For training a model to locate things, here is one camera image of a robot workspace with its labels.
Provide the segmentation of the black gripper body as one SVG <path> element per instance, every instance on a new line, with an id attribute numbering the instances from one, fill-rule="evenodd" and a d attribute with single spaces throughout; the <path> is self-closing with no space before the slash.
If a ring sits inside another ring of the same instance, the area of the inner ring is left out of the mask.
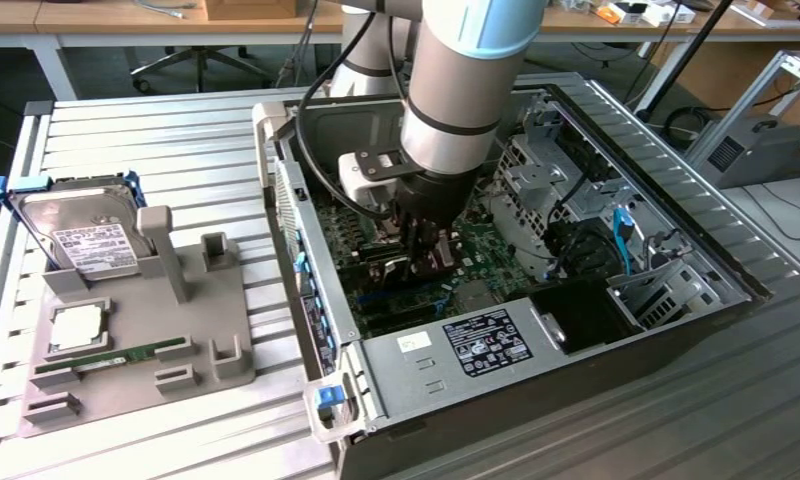
<path id="1" fill-rule="evenodd" d="M 452 228 L 464 212 L 476 178 L 476 170 L 459 175 L 424 170 L 397 180 L 396 218 L 403 235 L 411 234 L 415 225 L 427 225 L 436 230 Z"/>

